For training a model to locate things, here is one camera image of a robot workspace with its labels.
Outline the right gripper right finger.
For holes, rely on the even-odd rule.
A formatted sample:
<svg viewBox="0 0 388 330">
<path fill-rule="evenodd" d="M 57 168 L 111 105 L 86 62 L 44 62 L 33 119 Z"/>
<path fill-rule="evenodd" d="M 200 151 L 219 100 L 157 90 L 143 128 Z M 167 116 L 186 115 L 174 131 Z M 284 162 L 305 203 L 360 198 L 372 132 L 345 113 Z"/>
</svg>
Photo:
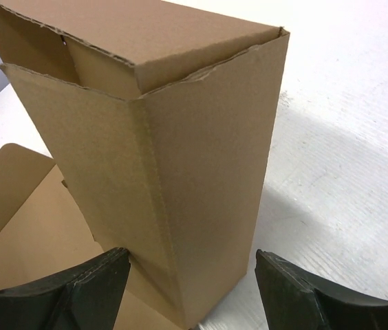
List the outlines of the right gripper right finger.
<svg viewBox="0 0 388 330">
<path fill-rule="evenodd" d="M 388 300 L 257 250 L 255 275 L 270 329 L 388 329 Z"/>
</svg>

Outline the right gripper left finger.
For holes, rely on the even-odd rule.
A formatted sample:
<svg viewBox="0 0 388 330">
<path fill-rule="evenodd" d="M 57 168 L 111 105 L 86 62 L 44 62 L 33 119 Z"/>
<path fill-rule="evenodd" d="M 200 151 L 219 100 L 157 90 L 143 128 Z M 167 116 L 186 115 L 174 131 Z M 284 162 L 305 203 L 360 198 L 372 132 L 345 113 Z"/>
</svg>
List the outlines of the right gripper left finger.
<svg viewBox="0 0 388 330">
<path fill-rule="evenodd" d="M 131 264 L 115 247 L 80 265 L 0 290 L 0 329 L 113 329 Z"/>
</svg>

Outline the large brown cardboard box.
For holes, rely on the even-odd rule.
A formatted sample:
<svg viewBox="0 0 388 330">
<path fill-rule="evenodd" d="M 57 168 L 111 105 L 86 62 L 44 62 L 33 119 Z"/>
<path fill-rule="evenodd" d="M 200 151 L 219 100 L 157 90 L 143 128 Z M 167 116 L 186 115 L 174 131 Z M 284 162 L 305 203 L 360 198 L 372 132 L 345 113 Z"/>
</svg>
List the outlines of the large brown cardboard box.
<svg viewBox="0 0 388 330">
<path fill-rule="evenodd" d="M 2 72 L 129 291 L 181 329 L 247 272 L 289 38 L 167 1 L 0 1 Z"/>
</svg>

